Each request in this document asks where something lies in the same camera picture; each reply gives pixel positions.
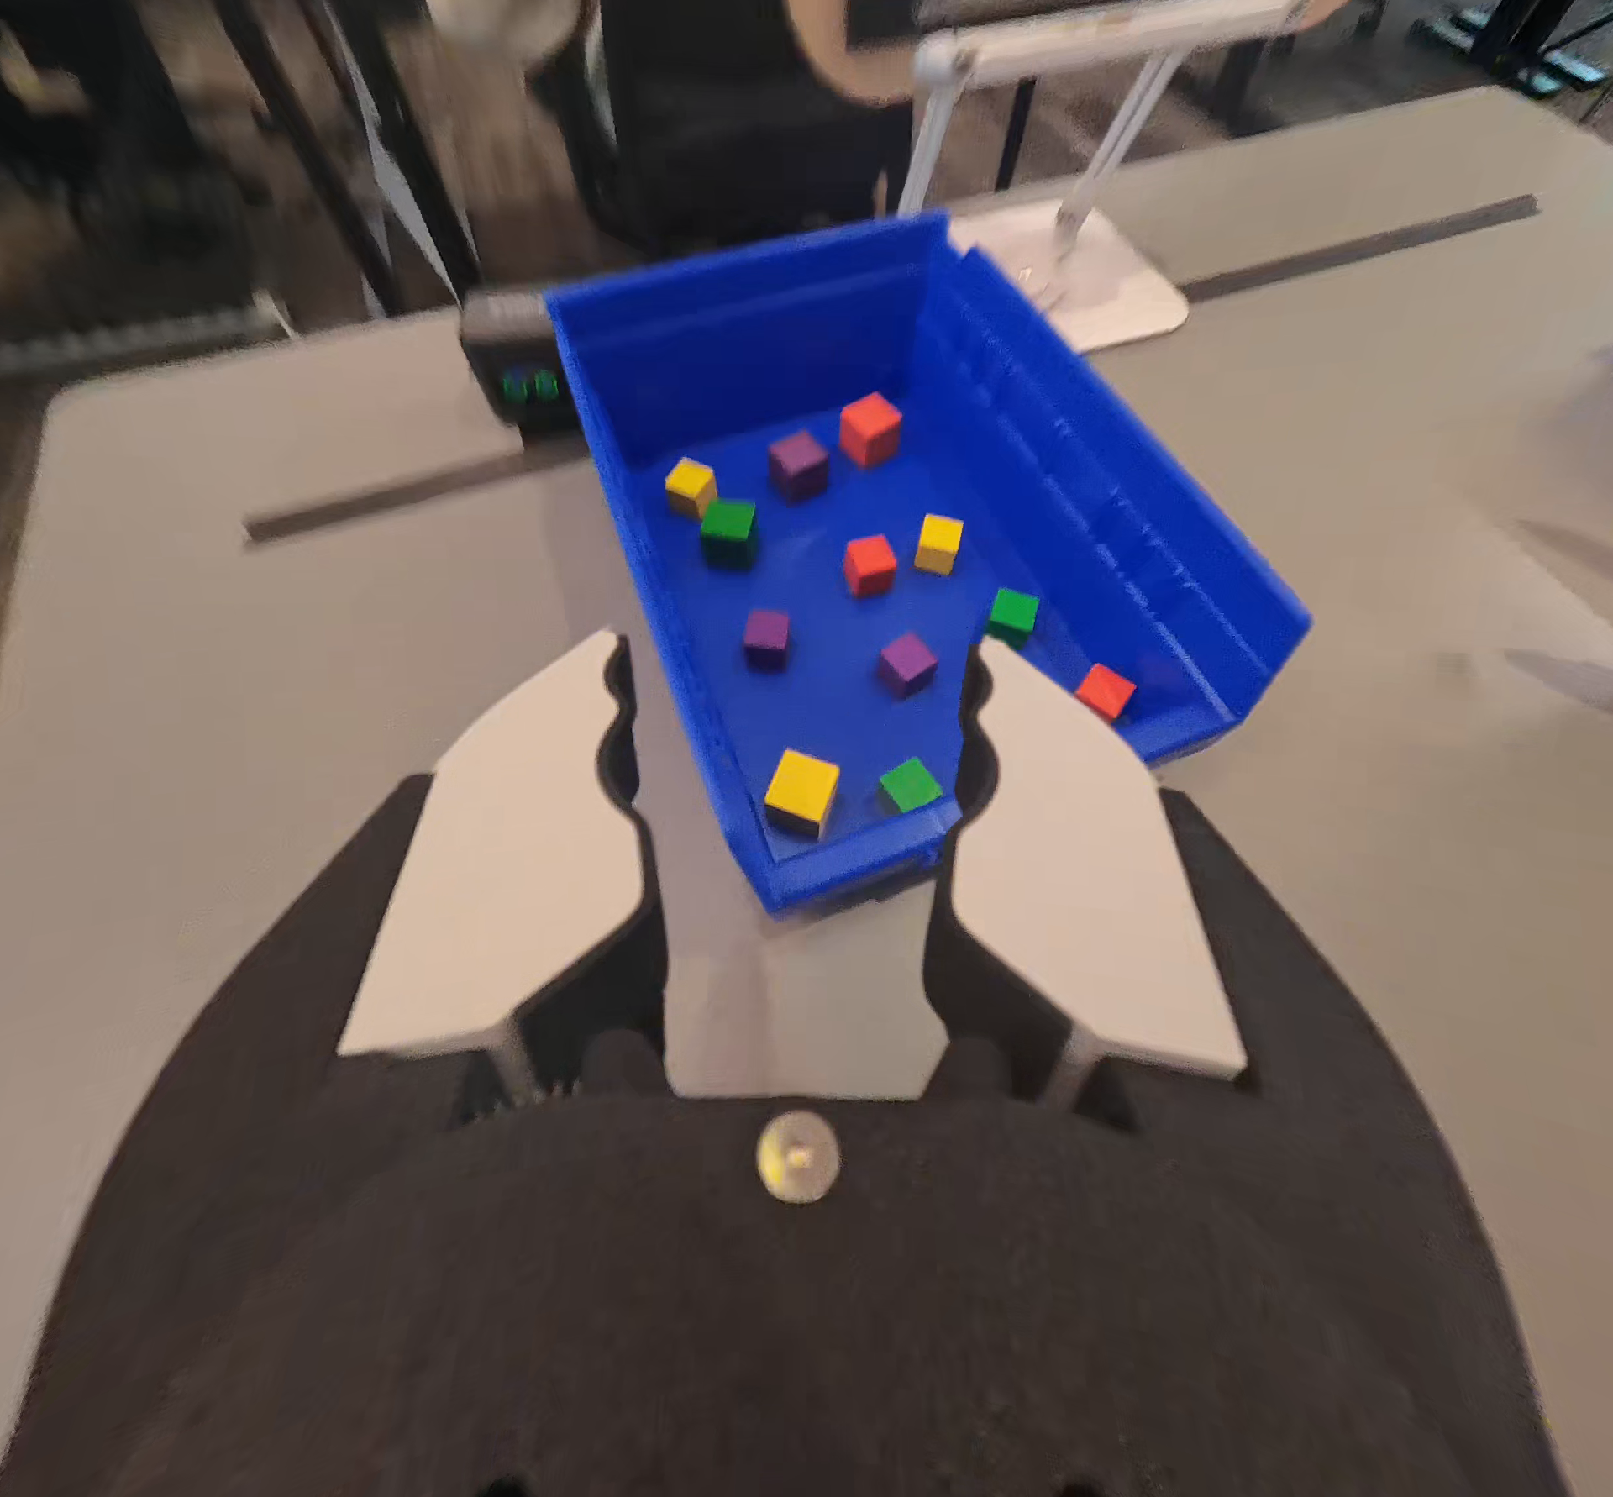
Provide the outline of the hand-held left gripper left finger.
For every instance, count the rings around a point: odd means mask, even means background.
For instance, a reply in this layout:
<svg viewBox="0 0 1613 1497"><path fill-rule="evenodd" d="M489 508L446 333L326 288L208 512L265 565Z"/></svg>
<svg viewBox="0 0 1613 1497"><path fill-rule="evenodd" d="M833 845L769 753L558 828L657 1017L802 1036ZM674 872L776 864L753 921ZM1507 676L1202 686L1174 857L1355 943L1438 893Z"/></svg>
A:
<svg viewBox="0 0 1613 1497"><path fill-rule="evenodd" d="M662 1040L665 926L634 810L629 641L602 629L434 762L336 1053L577 1064Z"/></svg>

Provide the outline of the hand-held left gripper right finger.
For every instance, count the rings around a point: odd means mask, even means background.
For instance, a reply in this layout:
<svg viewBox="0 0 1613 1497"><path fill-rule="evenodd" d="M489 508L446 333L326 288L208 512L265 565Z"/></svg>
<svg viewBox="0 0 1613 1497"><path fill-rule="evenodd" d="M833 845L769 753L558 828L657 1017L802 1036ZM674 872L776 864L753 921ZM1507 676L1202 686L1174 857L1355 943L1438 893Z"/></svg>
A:
<svg viewBox="0 0 1613 1497"><path fill-rule="evenodd" d="M1010 1083L1105 1062L1236 1081L1249 1052L1145 762L1000 640L969 653L959 731L922 948L947 1041L991 1045Z"/></svg>

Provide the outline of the blue plastic bin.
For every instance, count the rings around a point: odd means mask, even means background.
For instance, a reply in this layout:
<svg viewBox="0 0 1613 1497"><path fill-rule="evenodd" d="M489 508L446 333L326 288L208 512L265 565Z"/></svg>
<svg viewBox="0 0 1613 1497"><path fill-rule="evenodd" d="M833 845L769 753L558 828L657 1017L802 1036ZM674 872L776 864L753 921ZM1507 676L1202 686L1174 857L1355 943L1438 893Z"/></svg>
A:
<svg viewBox="0 0 1613 1497"><path fill-rule="evenodd" d="M936 860L957 821L959 700L991 598L1040 598L1023 657L1073 691L1092 662L1136 683L1117 733L1148 764L1240 724L1311 626L1299 596L1126 403L978 250L929 214L790 236L555 291L553 331L648 636L721 833L772 914ZM841 408L878 391L898 453L862 471ZM831 477L788 505L767 446L810 431ZM753 500L748 572L700 552L662 481L683 457ZM924 515L964 524L955 571L912 567ZM848 540L883 534L890 593L855 600ZM753 609L791 617L779 674L752 672ZM916 633L935 681L897 700L881 646ZM779 753L840 765L821 840L778 831ZM921 759L943 798L886 814L881 772Z"/></svg>

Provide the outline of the black device with green buttons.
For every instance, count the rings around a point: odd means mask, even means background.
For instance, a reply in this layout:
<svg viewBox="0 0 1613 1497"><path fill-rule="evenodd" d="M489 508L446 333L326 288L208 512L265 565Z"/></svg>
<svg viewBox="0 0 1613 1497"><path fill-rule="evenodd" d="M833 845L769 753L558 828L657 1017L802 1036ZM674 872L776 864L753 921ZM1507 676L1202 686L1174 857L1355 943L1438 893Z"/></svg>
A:
<svg viewBox="0 0 1613 1497"><path fill-rule="evenodd" d="M541 289L469 293L457 339L495 419L527 440L581 429Z"/></svg>

